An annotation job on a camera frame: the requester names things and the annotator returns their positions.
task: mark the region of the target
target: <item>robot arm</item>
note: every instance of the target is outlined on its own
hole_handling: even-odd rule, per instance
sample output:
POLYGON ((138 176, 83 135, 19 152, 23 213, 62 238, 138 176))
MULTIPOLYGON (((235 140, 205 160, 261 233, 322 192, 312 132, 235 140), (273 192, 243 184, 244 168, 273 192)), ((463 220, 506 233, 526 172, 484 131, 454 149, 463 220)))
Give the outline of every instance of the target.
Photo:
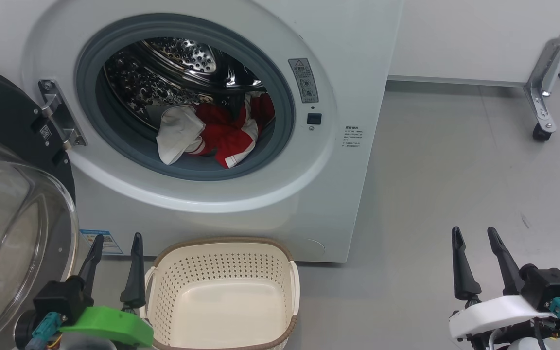
POLYGON ((79 275, 63 282, 50 281, 38 292, 33 299, 35 310, 24 312, 16 323, 14 340, 18 349, 43 350, 60 346, 63 350, 135 350, 153 344, 153 328, 134 312, 146 304, 142 235, 136 233, 133 239, 133 261, 126 287, 120 295, 121 310, 96 307, 91 297, 102 250, 103 236, 98 235, 79 275))
POLYGON ((547 350, 543 339, 560 337, 560 270, 533 264, 520 270, 496 230, 487 233, 503 276, 503 296, 480 301, 462 233, 453 228, 454 294, 466 304, 449 317, 451 337, 470 341, 475 350, 506 343, 508 350, 547 350))

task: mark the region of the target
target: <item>washing machine door opening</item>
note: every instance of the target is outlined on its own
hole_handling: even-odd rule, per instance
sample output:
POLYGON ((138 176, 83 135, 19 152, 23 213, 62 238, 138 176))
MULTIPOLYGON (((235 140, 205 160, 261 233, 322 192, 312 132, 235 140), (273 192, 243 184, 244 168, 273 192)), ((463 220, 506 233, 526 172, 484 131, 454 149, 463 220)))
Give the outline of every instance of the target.
POLYGON ((200 18, 120 20, 87 44, 76 76, 81 106, 110 146, 180 179, 254 172, 282 152, 295 123, 291 91, 271 59, 200 18))

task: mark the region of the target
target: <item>laundry basket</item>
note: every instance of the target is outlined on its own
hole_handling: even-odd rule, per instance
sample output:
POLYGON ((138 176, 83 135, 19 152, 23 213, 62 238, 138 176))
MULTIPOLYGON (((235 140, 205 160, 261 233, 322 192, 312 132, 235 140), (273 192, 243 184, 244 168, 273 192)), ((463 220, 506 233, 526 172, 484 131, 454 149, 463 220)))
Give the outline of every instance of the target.
POLYGON ((160 350, 281 350, 297 322, 297 269, 270 239, 176 244, 146 273, 150 298, 140 316, 160 350))

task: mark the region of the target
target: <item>red and white clothing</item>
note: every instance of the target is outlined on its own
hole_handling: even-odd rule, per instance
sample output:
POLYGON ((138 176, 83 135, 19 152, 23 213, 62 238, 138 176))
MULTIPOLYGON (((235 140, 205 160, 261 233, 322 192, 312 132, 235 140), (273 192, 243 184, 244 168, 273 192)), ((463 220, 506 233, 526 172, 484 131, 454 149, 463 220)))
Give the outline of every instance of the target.
POLYGON ((162 115, 157 144, 165 164, 172 164, 184 152, 201 156, 215 149, 216 161, 224 168, 233 168, 254 149, 258 135, 275 116, 271 98, 261 91, 245 94, 236 120, 224 107, 200 104, 195 107, 195 117, 203 124, 200 128, 199 123, 192 120, 192 108, 176 106, 162 115))

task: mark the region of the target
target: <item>sticker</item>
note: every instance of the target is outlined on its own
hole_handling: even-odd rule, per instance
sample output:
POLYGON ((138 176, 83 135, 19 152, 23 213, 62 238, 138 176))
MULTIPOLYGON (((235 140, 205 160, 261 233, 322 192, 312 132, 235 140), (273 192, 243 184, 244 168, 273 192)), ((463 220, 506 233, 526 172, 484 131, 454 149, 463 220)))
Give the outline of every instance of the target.
POLYGON ((289 60, 289 65, 293 70, 293 75, 295 75, 297 86, 299 86, 302 103, 314 104, 318 102, 317 84, 315 84, 315 77, 313 71, 311 71, 308 58, 293 58, 289 60))
POLYGON ((106 255, 124 255, 122 249, 114 241, 113 235, 109 231, 102 230, 79 230, 81 235, 85 238, 87 244, 92 246, 94 239, 98 235, 103 235, 103 254, 106 255))
POLYGON ((343 147, 360 148, 364 131, 359 126, 347 125, 343 130, 343 147))
POLYGON ((51 130, 49 130, 49 126, 47 124, 40 129, 40 134, 45 141, 51 137, 51 130))

